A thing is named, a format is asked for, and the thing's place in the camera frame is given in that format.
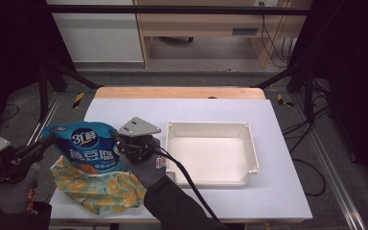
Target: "black arm sleeve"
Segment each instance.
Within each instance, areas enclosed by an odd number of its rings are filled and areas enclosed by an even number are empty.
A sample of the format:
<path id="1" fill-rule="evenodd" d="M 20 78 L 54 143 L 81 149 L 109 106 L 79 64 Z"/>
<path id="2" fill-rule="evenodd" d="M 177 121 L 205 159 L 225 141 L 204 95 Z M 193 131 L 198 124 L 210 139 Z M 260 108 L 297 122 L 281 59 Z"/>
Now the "black arm sleeve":
<path id="1" fill-rule="evenodd" d="M 4 214 L 0 212 L 0 230 L 48 230 L 52 206 L 44 202 L 34 202 L 34 214 Z"/>
<path id="2" fill-rule="evenodd" d="M 208 218 L 201 206 L 166 175 L 149 187 L 145 206 L 160 220 L 163 230 L 227 230 L 222 223 Z"/>

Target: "white cabinet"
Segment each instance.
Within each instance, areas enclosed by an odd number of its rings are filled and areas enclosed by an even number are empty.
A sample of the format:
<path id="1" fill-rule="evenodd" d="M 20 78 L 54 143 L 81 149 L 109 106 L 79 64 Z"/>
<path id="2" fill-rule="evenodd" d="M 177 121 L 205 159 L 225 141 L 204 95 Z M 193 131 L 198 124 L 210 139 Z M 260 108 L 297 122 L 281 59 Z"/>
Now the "white cabinet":
<path id="1" fill-rule="evenodd" d="M 47 0 L 49 5 L 133 5 L 131 0 Z M 53 13 L 74 62 L 143 62 L 135 14 Z"/>

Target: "white storage box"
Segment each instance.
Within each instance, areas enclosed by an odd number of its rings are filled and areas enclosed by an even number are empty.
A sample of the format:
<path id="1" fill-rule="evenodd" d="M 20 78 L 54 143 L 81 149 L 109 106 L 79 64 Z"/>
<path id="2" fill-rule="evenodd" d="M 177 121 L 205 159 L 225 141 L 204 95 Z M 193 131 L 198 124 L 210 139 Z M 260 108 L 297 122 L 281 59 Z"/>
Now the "white storage box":
<path id="1" fill-rule="evenodd" d="M 204 188 L 242 186 L 260 170 L 248 123 L 169 122 L 166 150 Z M 177 185 L 189 185 L 173 161 L 167 172 Z"/>

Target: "tabletop surface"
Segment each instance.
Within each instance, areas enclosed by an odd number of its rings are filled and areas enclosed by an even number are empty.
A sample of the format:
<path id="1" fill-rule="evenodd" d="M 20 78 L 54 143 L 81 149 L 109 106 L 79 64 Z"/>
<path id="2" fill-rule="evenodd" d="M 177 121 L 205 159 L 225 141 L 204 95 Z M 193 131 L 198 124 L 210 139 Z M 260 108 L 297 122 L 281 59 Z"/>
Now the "tabletop surface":
<path id="1" fill-rule="evenodd" d="M 288 153 L 269 100 L 247 99 L 126 99 L 96 97 L 85 116 L 87 122 L 104 122 L 116 128 L 137 116 L 158 127 L 154 134 L 166 145 L 167 122 L 247 122 L 250 124 L 260 171 L 245 186 L 200 189 L 222 221 L 300 222 L 312 214 Z M 197 200 L 194 192 L 184 192 Z M 87 222 L 152 222 L 156 219 L 142 205 L 122 214 L 96 216 L 56 190 L 50 202 L 52 219 Z"/>

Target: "wooden desk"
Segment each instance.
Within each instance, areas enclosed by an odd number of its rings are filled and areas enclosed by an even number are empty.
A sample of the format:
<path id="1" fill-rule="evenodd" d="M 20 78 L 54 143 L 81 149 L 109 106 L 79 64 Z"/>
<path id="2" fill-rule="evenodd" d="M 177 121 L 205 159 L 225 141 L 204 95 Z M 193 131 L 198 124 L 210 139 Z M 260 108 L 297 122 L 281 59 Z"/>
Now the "wooden desk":
<path id="1" fill-rule="evenodd" d="M 207 99 L 210 96 L 218 99 Z M 101 88 L 84 120 L 121 127 L 133 116 L 162 128 L 155 134 L 161 146 L 166 145 L 168 121 L 249 123 L 261 170 L 244 186 L 200 189 L 203 197 L 223 222 L 295 223 L 312 218 L 273 107 L 261 89 Z M 183 191 L 198 201 L 193 190 Z M 54 221 L 157 222 L 143 205 L 122 214 L 96 216 L 60 190 L 55 191 L 50 203 Z"/>
<path id="2" fill-rule="evenodd" d="M 222 6 L 253 7 L 258 0 L 134 0 L 139 6 Z M 309 7 L 312 0 L 278 0 L 276 7 Z M 149 66 L 151 40 L 154 36 L 243 36 L 250 37 L 262 67 L 267 65 L 274 51 L 267 33 L 263 32 L 263 18 L 259 15 L 195 15 L 195 14 L 136 14 L 142 53 Z M 268 34 L 278 44 L 283 37 L 297 38 L 306 16 L 266 16 Z"/>

